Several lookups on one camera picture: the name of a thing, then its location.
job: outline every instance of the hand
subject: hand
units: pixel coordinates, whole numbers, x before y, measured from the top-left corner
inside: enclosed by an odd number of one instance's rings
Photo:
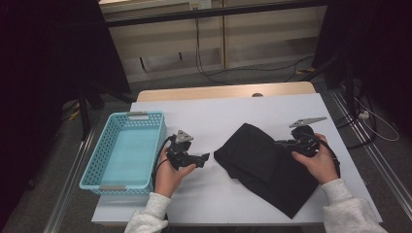
[[[326,142],[324,135],[316,133],[315,136]],[[295,151],[292,152],[292,156],[296,161],[303,164],[320,184],[339,179],[333,164],[332,155],[322,144],[320,144],[318,153],[313,157],[307,157]]]
[[[164,148],[160,153],[160,162],[167,159],[167,148]],[[169,160],[164,161],[157,170],[155,176],[155,188],[154,192],[166,196],[172,197],[173,192],[178,188],[182,179],[191,173],[196,168],[195,164],[190,164],[188,167],[184,167],[177,171]]]

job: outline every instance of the sleeve cuff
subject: sleeve cuff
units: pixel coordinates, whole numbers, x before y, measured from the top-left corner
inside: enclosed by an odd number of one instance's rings
[[[172,200],[170,198],[151,192],[144,213],[163,219],[166,215],[167,207],[171,202]]]
[[[342,179],[324,183],[322,190],[325,192],[330,205],[353,197]]]

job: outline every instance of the right hand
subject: right hand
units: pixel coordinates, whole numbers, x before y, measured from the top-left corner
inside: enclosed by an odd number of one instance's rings
[[[326,142],[326,137],[324,135],[316,133],[315,136]],[[312,174],[312,176],[315,177],[320,184],[339,179],[333,163],[332,155],[330,151],[322,144],[319,146],[318,153],[313,157],[307,157],[295,151],[292,152],[292,156],[296,161],[303,164],[308,169],[309,173]]]

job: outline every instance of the wall outlet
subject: wall outlet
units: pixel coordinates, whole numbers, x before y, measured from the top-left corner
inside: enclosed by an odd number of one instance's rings
[[[212,9],[212,0],[199,0],[201,10]]]

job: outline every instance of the basket handle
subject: basket handle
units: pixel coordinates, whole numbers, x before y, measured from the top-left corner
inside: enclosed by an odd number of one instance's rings
[[[130,120],[149,119],[149,113],[146,111],[128,112],[126,115]]]
[[[116,190],[124,191],[124,190],[126,190],[126,186],[125,185],[100,185],[99,190],[102,190],[102,191],[105,191],[105,190],[107,190],[107,191],[116,191]]]

